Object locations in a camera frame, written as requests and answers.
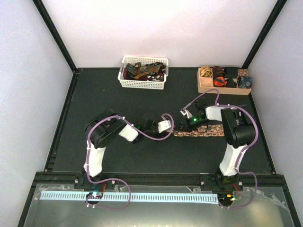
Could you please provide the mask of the left black frame post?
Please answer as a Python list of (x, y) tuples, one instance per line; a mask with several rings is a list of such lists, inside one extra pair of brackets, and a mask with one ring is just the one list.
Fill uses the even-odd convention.
[(64, 59), (66, 60), (67, 64), (69, 65), (72, 72), (75, 72), (77, 70), (77, 67), (74, 63), (74, 61), (71, 58), (71, 55), (68, 52), (68, 49), (66, 48), (53, 20), (51, 19), (44, 3), (42, 0), (32, 0), (34, 3), (36, 9), (38, 10), (40, 16), (42, 17), (45, 25), (47, 26), (49, 32), (51, 33), (53, 39), (55, 40), (58, 48), (60, 49)]

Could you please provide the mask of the orange blue rolled tie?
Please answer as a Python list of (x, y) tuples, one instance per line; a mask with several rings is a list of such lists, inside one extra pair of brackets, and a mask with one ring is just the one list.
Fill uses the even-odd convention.
[(213, 86), (214, 87), (225, 87), (225, 78), (224, 77), (216, 77), (213, 78)]

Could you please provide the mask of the black rolled tie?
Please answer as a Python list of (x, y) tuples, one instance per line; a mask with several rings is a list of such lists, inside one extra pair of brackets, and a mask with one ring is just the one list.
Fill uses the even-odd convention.
[(225, 67), (224, 68), (224, 73), (225, 77), (229, 79), (236, 79), (238, 76), (238, 67)]
[(225, 87), (237, 88), (237, 83), (232, 78), (229, 78), (225, 80)]

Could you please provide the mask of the white plastic basket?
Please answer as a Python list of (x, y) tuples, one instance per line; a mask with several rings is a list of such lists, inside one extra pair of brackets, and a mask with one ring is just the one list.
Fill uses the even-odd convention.
[(117, 78), (122, 87), (163, 90), (168, 72), (167, 58), (126, 55)]

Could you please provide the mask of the right black frame post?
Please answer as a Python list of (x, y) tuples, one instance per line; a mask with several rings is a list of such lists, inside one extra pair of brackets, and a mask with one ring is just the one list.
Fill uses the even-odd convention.
[(285, 4), (287, 3), (287, 0), (278, 0), (273, 9), (271, 10), (264, 26), (262, 27), (259, 35), (256, 38), (256, 41), (254, 42), (248, 56), (246, 57), (242, 69), (248, 69), (250, 64), (252, 63), (253, 59), (257, 55), (260, 47), (262, 46), (264, 40), (266, 39), (269, 31), (271, 30), (272, 26), (274, 25), (275, 21), (277, 20), (278, 16), (280, 15), (282, 9), (284, 8)]

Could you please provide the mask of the black frame post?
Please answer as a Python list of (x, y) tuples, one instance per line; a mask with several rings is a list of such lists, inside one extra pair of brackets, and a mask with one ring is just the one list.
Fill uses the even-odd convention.
[(53, 20), (51, 19), (44, 3), (42, 0), (32, 0), (34, 3), (36, 9), (38, 10), (40, 16), (42, 17), (45, 25), (47, 26), (49, 32), (51, 33), (53, 39), (55, 40), (58, 48), (60, 49), (64, 59), (66, 60), (67, 64), (69, 65), (72, 72), (75, 72), (77, 70), (77, 67), (74, 63), (74, 61), (71, 58), (71, 55), (68, 52), (68, 49), (66, 48)]
[(262, 27), (259, 35), (256, 38), (256, 41), (254, 42), (248, 56), (246, 57), (242, 69), (248, 69), (250, 64), (252, 63), (253, 59), (257, 55), (260, 47), (262, 46), (264, 40), (266, 39), (269, 31), (271, 30), (272, 26), (274, 25), (275, 21), (277, 20), (278, 16), (280, 15), (282, 9), (284, 8), (285, 4), (287, 3), (287, 0), (278, 0), (273, 9), (271, 10), (264, 26)]

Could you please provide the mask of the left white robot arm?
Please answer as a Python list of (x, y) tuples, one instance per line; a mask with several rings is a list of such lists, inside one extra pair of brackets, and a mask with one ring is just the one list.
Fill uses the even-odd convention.
[(174, 120), (168, 113), (164, 113), (161, 121), (151, 119), (143, 123), (130, 123), (124, 116), (108, 109), (92, 119), (85, 128), (87, 134), (87, 154), (83, 166), (86, 173), (85, 183), (91, 189), (101, 185), (102, 162), (106, 148), (116, 137), (135, 144), (148, 138), (153, 141), (162, 141), (168, 138), (174, 129)]

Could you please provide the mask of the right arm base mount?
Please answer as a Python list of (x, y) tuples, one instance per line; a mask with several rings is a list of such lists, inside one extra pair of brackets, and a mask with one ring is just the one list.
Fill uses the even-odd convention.
[(243, 187), (239, 185), (239, 175), (221, 176), (221, 175), (202, 175), (200, 176), (200, 187), (204, 191), (213, 192), (232, 192), (243, 191)]

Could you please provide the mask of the pile of ties in basket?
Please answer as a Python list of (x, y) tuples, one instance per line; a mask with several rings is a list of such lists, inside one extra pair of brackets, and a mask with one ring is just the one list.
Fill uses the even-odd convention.
[(165, 73), (166, 65), (162, 62), (145, 65), (140, 62), (135, 64), (128, 63), (123, 71), (123, 78), (135, 81), (163, 82)]

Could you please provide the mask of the clear acrylic sheet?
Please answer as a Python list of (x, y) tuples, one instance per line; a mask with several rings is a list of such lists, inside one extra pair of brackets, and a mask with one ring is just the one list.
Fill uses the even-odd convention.
[[(19, 221), (21, 227), (294, 227), (281, 187), (245, 187), (221, 203), (104, 202), (40, 200), (43, 191), (91, 192), (68, 184), (39, 184)], [(187, 186), (120, 186), (105, 192), (193, 193)]]

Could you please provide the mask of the black rolled tie front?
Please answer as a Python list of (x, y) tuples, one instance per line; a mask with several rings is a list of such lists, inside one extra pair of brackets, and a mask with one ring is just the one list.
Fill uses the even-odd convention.
[(237, 88), (237, 83), (232, 78), (229, 78), (225, 80), (225, 87)]

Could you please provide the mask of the blue patterned rolled tie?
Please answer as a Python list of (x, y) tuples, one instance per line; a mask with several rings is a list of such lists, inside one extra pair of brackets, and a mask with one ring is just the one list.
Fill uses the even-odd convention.
[(253, 79), (251, 77), (239, 76), (237, 78), (238, 88), (250, 89), (253, 85)]

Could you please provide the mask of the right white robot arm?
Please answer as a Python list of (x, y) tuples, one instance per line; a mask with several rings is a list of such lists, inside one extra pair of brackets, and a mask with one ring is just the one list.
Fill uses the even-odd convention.
[(258, 128), (251, 115), (242, 107), (235, 105), (206, 105), (198, 107), (198, 114), (193, 115), (187, 108), (180, 110), (190, 128), (209, 121), (221, 122), (226, 151), (219, 165), (220, 176), (215, 179), (216, 187), (225, 191), (232, 186), (231, 176), (239, 173), (239, 167), (246, 151), (258, 139)]

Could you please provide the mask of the wooden compartment tray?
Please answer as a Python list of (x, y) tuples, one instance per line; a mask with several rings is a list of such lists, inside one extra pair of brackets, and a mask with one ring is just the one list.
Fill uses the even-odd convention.
[(250, 89), (245, 88), (228, 88), (228, 87), (214, 87), (213, 86), (213, 77), (203, 78), (199, 76), (199, 69), (197, 71), (197, 88), (199, 93), (206, 92), (211, 89), (218, 89), (220, 94), (229, 94), (229, 95), (249, 95), (251, 93)]

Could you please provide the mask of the paisley patterned necktie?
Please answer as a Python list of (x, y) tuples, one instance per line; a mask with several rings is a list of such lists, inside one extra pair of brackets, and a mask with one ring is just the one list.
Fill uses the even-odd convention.
[(201, 125), (196, 129), (179, 128), (173, 131), (175, 137), (224, 137), (222, 124)]

